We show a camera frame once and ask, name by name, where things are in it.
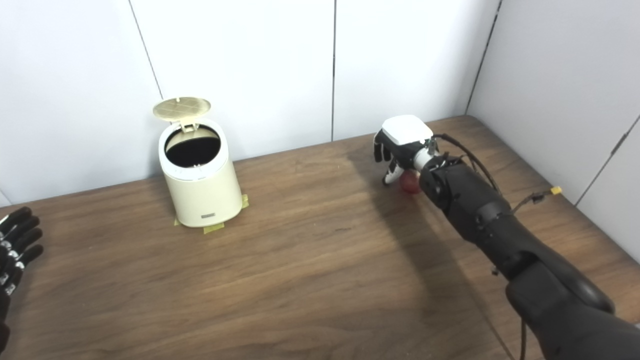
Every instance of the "cable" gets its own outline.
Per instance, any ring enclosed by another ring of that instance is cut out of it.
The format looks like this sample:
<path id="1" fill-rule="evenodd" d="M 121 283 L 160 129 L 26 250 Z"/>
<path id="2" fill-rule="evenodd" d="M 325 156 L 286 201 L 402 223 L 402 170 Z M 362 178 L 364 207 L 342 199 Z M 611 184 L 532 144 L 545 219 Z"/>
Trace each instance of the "cable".
<path id="1" fill-rule="evenodd" d="M 529 196 L 522 199 L 522 201 L 520 201 L 518 205 L 513 208 L 513 210 L 511 210 L 511 214 L 515 214 L 515 212 L 518 211 L 524 204 L 527 204 L 530 201 L 533 201 L 534 204 L 537 204 L 544 200 L 547 195 L 557 195 L 561 192 L 562 188 L 560 188 L 560 186 L 554 186 L 553 188 L 545 190 L 543 192 L 531 193 Z"/>
<path id="2" fill-rule="evenodd" d="M 500 191 L 500 188 L 498 187 L 498 184 L 495 182 L 495 180 L 493 180 L 493 176 L 491 176 L 491 174 L 489 173 L 489 170 L 487 170 L 485 165 L 482 164 L 482 161 L 480 161 L 480 159 L 478 159 L 476 157 L 476 155 L 474 155 L 474 153 L 471 152 L 471 150 L 469 150 L 467 147 L 462 145 L 459 141 L 457 141 L 456 139 L 454 139 L 453 137 L 451 137 L 451 136 L 449 136 L 447 134 L 434 134 L 433 137 L 434 138 L 443 139 L 444 141 L 446 141 L 446 142 L 450 143 L 451 145 L 453 145 L 453 146 L 459 148 L 460 150 L 464 151 L 465 154 L 467 154 L 467 156 L 471 160 L 471 162 L 472 163 L 476 163 L 478 165 L 478 167 L 480 168 L 480 170 L 482 170 L 484 176 L 486 176 L 487 180 L 489 180 L 489 183 L 491 184 L 493 189 L 498 194 L 502 195 L 502 192 Z"/>
<path id="3" fill-rule="evenodd" d="M 462 154 L 462 155 L 460 156 L 460 159 L 463 159 L 465 156 L 466 156 L 466 157 L 469 157 L 469 155 L 467 155 L 467 154 Z M 474 169 L 474 171 L 475 171 L 475 172 L 478 172 L 478 168 L 477 168 L 477 166 L 476 166 L 476 162 L 475 162 L 475 161 L 473 161 L 473 160 L 471 160 L 470 158 L 469 158 L 469 162 L 471 163 L 471 167 Z"/>

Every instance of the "black robotic arm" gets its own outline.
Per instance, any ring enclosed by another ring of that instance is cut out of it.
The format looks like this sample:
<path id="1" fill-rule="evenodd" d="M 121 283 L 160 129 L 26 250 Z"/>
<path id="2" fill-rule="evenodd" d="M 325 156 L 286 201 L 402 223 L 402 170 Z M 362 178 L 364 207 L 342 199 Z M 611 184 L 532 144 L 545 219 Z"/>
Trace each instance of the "black robotic arm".
<path id="1" fill-rule="evenodd" d="M 437 138 L 458 146 L 474 168 L 461 156 L 440 154 Z M 615 317 L 607 295 L 518 221 L 486 168 L 462 144 L 403 115 L 386 120 L 376 134 L 374 157 L 391 161 L 384 184 L 405 170 L 420 172 L 422 191 L 509 281 L 507 299 L 547 360 L 640 359 L 640 329 Z"/>

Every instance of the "open lid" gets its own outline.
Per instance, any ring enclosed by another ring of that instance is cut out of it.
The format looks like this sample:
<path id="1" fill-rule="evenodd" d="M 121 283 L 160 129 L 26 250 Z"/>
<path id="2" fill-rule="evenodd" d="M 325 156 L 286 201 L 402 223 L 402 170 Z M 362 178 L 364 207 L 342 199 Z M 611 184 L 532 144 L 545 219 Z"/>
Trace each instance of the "open lid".
<path id="1" fill-rule="evenodd" d="M 154 106 L 154 115 L 165 121 L 178 121 L 183 131 L 193 131 L 198 126 L 195 119 L 206 114 L 211 103 L 199 97 L 176 97 Z"/>

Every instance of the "wooden table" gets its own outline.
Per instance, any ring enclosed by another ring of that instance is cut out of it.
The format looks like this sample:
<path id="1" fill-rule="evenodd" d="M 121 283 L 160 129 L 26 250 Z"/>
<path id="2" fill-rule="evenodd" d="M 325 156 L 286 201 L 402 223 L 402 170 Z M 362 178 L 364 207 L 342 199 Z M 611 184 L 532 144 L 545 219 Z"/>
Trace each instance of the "wooden table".
<path id="1" fill-rule="evenodd" d="M 476 119 L 429 126 L 484 160 L 511 202 L 548 186 Z M 15 294 L 4 358 L 517 358 L 505 280 L 425 196 L 382 187 L 371 136 L 236 170 L 251 205 L 206 235 L 173 226 L 160 177 L 28 204 L 46 252 Z M 640 321 L 640 266 L 568 201 L 520 218 Z M 528 349 L 540 358 L 532 336 Z"/>

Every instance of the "robot finger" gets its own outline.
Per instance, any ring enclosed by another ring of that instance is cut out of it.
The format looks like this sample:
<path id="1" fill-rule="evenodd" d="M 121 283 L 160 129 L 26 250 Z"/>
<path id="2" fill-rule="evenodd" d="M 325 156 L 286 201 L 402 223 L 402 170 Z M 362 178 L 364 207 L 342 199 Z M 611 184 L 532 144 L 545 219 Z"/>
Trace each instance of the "robot finger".
<path id="1" fill-rule="evenodd" d="M 393 183 L 394 181 L 400 178 L 400 175 L 402 175 L 403 172 L 404 172 L 404 169 L 401 168 L 400 165 L 398 165 L 396 159 L 393 159 L 391 161 L 391 164 L 389 164 L 389 169 L 387 170 L 387 174 L 385 174 L 385 177 L 382 178 L 382 183 L 384 185 L 389 185 L 390 183 Z"/>
<path id="2" fill-rule="evenodd" d="M 385 146 L 382 147 L 382 157 L 385 159 L 385 161 L 391 160 L 391 152 Z"/>
<path id="3" fill-rule="evenodd" d="M 9 334 L 11 334 L 9 326 L 4 322 L 0 323 L 0 353 L 4 351 L 6 344 L 9 342 Z"/>
<path id="4" fill-rule="evenodd" d="M 13 274 L 16 267 L 16 260 L 11 256 L 7 256 L 6 261 L 4 262 L 2 269 L 0 269 L 0 285 L 6 284 L 6 281 L 9 279 L 9 276 Z"/>
<path id="5" fill-rule="evenodd" d="M 9 261 L 9 252 L 8 251 L 4 251 L 0 254 L 0 269 L 3 269 L 5 264 L 7 263 L 7 261 Z M 2 285 L 2 277 L 3 277 L 3 273 L 0 272 L 0 285 Z"/>
<path id="6" fill-rule="evenodd" d="M 382 161 L 382 144 L 373 142 L 373 159 L 379 163 Z"/>
<path id="7" fill-rule="evenodd" d="M 38 256 L 42 255 L 44 252 L 44 247 L 42 245 L 35 245 L 28 248 L 20 257 L 17 259 L 18 263 L 16 264 L 19 268 L 25 268 L 25 266 L 29 265 L 30 262 L 37 259 Z"/>
<path id="8" fill-rule="evenodd" d="M 3 286 L 4 292 L 7 295 L 11 295 L 15 291 L 15 289 L 18 287 L 18 285 L 20 284 L 20 281 L 22 280 L 23 273 L 24 272 L 22 270 L 16 268 L 13 274 L 11 274 L 6 284 L 4 284 Z"/>
<path id="9" fill-rule="evenodd" d="M 18 257 L 22 255 L 22 253 L 34 242 L 38 241 L 39 238 L 42 237 L 42 230 L 39 228 L 31 229 L 27 231 L 24 235 L 22 235 L 16 242 L 13 244 L 11 253 L 15 252 L 13 255 Z"/>
<path id="10" fill-rule="evenodd" d="M 38 217 L 29 217 L 26 221 L 23 221 L 13 227 L 8 234 L 5 234 L 3 242 L 6 242 L 13 247 L 15 246 L 15 242 L 18 241 L 24 233 L 38 225 L 40 225 L 40 219 Z"/>
<path id="11" fill-rule="evenodd" d="M 31 209 L 26 206 L 10 213 L 0 220 L 0 238 L 4 238 L 16 225 L 31 217 Z"/>
<path id="12" fill-rule="evenodd" d="M 0 291 L 0 322 L 4 322 L 6 314 L 9 312 L 11 298 L 5 292 Z"/>

